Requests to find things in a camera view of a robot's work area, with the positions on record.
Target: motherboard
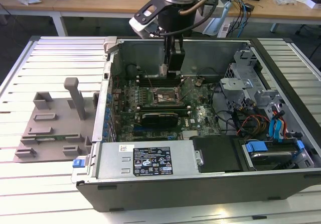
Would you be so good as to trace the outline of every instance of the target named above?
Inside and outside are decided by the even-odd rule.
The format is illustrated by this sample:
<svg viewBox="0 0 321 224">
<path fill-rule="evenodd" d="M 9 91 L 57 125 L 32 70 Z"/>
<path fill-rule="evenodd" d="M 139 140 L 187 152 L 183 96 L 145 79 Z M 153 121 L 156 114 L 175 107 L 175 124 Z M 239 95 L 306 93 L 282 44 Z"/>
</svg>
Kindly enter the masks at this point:
<svg viewBox="0 0 321 224">
<path fill-rule="evenodd" d="M 188 140 L 218 135 L 219 124 L 210 105 L 214 84 L 185 77 L 178 81 L 155 79 L 113 82 L 103 137 L 106 141 Z"/>
</svg>

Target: white label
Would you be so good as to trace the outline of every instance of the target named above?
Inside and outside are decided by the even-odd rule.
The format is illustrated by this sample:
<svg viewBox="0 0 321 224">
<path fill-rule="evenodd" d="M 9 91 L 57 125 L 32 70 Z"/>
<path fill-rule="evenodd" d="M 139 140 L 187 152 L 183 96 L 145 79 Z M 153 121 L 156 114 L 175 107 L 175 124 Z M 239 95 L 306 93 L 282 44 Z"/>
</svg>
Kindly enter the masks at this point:
<svg viewBox="0 0 321 224">
<path fill-rule="evenodd" d="M 43 139 L 37 139 L 37 141 L 55 141 L 55 138 L 43 138 Z"/>
<path fill-rule="evenodd" d="M 120 152 L 132 152 L 135 145 L 119 145 Z"/>
<path fill-rule="evenodd" d="M 160 167 L 160 170 L 172 170 L 171 167 Z"/>
</svg>

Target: blue cable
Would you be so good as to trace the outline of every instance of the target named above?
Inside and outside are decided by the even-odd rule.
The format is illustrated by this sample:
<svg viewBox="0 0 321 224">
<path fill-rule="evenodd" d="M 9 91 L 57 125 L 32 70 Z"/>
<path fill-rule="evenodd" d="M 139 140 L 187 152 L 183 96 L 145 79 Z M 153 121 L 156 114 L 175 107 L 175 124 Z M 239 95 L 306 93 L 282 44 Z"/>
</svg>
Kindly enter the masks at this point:
<svg viewBox="0 0 321 224">
<path fill-rule="evenodd" d="M 239 38 L 240 35 L 242 34 L 243 30 L 244 30 L 244 27 L 245 27 L 245 23 L 246 23 L 246 9 L 245 9 L 245 4 L 244 2 L 241 2 L 242 6 L 243 6 L 243 12 L 244 12 L 244 22 L 242 24 L 242 27 L 239 31 L 239 33 L 237 34 L 237 37 L 236 38 Z"/>
</svg>

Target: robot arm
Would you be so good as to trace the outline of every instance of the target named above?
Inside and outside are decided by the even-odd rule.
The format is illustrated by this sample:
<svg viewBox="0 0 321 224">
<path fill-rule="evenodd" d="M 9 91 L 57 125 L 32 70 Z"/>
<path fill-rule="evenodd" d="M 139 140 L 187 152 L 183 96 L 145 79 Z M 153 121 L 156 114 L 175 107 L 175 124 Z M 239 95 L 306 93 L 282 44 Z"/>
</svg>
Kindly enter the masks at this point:
<svg viewBox="0 0 321 224">
<path fill-rule="evenodd" d="M 183 33 L 200 26 L 213 14 L 218 0 L 215 0 L 209 13 L 194 24 L 196 10 L 207 0 L 150 0 L 129 21 L 135 32 L 144 38 L 164 37 L 167 78 L 175 78 L 181 70 L 185 51 Z"/>
</svg>

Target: barcode sticker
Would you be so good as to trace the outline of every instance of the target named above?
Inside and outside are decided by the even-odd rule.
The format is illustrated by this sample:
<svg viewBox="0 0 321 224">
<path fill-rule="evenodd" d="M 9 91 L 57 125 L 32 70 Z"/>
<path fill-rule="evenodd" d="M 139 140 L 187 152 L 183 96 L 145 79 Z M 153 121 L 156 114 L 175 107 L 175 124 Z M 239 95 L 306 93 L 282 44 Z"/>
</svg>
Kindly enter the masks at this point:
<svg viewBox="0 0 321 224">
<path fill-rule="evenodd" d="M 119 145 L 120 152 L 132 152 L 135 148 L 135 145 Z"/>
</svg>

